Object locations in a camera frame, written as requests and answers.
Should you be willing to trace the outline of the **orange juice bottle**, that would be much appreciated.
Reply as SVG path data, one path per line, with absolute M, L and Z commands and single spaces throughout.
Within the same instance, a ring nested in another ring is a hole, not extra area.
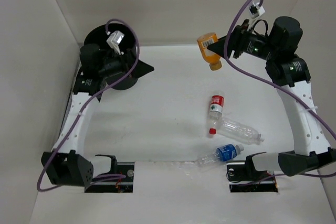
M 207 49 L 211 44 L 218 42 L 216 33 L 206 33 L 197 38 L 197 43 L 203 59 L 209 64 L 212 71 L 219 70 L 222 67 L 221 57 Z

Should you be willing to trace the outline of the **red label clear bottle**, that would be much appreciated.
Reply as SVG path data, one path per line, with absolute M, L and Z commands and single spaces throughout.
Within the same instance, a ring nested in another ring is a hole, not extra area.
M 207 116 L 207 127 L 210 136 L 215 135 L 217 133 L 217 130 L 220 128 L 220 122 L 223 116 L 224 102 L 224 93 L 219 90 L 214 91 L 211 95 Z

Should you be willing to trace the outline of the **clear unlabelled plastic bottle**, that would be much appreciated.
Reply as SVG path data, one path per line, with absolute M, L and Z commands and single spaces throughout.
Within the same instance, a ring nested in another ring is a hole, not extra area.
M 225 117 L 219 123 L 217 133 L 247 145 L 260 145 L 265 140 L 253 127 Z

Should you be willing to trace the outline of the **blue label clear bottle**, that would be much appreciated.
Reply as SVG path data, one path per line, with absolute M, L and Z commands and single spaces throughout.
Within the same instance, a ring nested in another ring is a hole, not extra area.
M 244 146 L 241 144 L 228 144 L 218 147 L 213 153 L 203 156 L 195 161 L 200 168 L 210 168 L 216 165 L 223 165 L 228 161 L 236 158 L 242 151 Z

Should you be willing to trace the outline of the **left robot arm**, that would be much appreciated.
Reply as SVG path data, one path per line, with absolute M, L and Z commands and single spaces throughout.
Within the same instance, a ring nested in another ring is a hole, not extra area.
M 96 83 L 95 91 L 83 92 L 81 86 L 87 82 Z M 82 71 L 76 78 L 71 96 L 71 107 L 59 139 L 51 152 L 41 157 L 43 171 L 37 182 L 37 189 L 43 192 L 41 182 L 47 174 L 52 187 L 61 186 L 89 187 L 98 182 L 121 180 L 126 176 L 118 174 L 111 156 L 96 156 L 92 160 L 84 158 L 87 130 L 94 110 L 97 108 L 105 88 L 103 79 L 97 81 L 85 78 Z

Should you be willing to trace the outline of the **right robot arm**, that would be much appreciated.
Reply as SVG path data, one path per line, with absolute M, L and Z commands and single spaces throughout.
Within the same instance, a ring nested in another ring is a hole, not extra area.
M 244 20 L 231 35 L 210 42 L 206 49 L 224 59 L 237 59 L 246 53 L 266 62 L 269 85 L 277 89 L 292 130 L 294 149 L 275 155 L 275 170 L 291 177 L 306 175 L 335 162 L 335 149 L 322 128 L 326 123 L 317 115 L 311 94 L 307 63 L 296 55 L 303 35 L 300 23 L 288 16 L 275 19 L 271 31 L 261 35 L 255 25 Z

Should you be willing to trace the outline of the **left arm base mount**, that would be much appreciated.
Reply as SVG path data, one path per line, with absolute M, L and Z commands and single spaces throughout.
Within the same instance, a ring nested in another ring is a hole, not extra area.
M 135 162 L 117 162 L 108 173 L 94 178 L 85 193 L 133 193 Z

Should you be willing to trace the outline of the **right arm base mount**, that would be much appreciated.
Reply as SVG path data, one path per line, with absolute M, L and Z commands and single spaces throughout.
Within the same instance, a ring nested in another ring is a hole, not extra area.
M 274 171 L 250 170 L 244 161 L 227 163 L 226 178 L 231 193 L 277 193 Z

